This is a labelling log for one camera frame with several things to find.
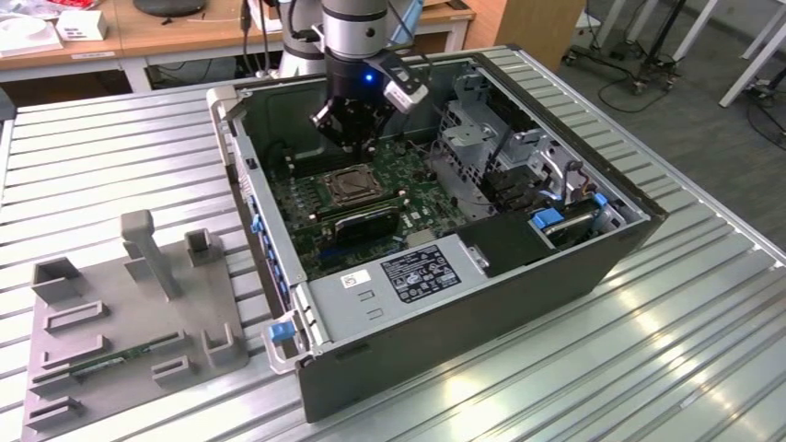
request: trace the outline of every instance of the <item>motherboard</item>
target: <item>motherboard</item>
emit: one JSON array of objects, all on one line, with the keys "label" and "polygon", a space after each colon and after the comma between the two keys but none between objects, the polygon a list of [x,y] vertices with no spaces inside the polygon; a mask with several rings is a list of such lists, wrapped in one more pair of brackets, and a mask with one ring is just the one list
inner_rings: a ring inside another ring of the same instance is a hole
[{"label": "motherboard", "polygon": [[467,223],[429,167],[429,146],[385,142],[370,162],[270,184],[310,279],[425,244]]}]

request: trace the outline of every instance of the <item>green circuit board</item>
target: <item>green circuit board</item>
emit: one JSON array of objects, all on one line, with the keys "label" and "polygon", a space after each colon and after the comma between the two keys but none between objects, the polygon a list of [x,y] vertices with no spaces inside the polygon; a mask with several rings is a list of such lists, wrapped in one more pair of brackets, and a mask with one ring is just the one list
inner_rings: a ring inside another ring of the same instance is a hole
[{"label": "green circuit board", "polygon": [[[389,142],[370,163],[271,183],[310,279],[405,250],[413,233],[429,230],[441,238],[467,223],[429,172],[415,146]],[[399,217],[394,233],[351,247],[333,246],[337,223],[375,211]]]}]

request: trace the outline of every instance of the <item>blue latch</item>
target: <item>blue latch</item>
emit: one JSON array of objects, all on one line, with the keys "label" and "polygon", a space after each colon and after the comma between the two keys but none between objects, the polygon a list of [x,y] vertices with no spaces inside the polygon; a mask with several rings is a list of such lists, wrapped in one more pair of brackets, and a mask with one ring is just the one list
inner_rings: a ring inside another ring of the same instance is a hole
[{"label": "blue latch", "polygon": [[601,207],[606,207],[606,204],[609,204],[609,198],[604,196],[602,193],[596,193],[593,198]]},{"label": "blue latch", "polygon": [[531,221],[535,223],[538,228],[545,229],[546,227],[560,223],[565,220],[565,217],[557,211],[556,208],[545,209],[531,216]]},{"label": "blue latch", "polygon": [[291,320],[275,323],[270,326],[270,340],[275,343],[279,343],[286,339],[293,339],[297,333],[295,324]]},{"label": "blue latch", "polygon": [[265,227],[262,225],[262,215],[257,214],[255,220],[251,222],[251,233],[258,234],[263,230],[265,230]]}]

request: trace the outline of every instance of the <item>warning label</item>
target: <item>warning label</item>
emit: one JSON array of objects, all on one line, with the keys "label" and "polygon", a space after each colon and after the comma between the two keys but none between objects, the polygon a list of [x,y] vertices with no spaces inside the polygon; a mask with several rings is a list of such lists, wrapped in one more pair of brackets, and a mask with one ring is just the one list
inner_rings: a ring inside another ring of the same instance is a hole
[{"label": "warning label", "polygon": [[407,303],[462,282],[438,246],[429,246],[383,262],[382,270],[391,280],[398,297]]}]

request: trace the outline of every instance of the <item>metal slatted table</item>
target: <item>metal slatted table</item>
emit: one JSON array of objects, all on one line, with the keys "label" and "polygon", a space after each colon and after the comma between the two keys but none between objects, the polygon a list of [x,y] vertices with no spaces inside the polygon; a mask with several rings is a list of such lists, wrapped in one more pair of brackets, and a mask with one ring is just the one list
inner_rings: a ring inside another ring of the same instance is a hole
[{"label": "metal slatted table", "polygon": [[22,110],[3,132],[0,442],[16,440],[32,262],[118,257],[115,217],[157,240],[209,227],[229,247],[253,361],[58,440],[780,440],[786,436],[782,252],[525,53],[486,51],[672,212],[577,302],[317,424],[258,338],[270,316],[203,88]]}]

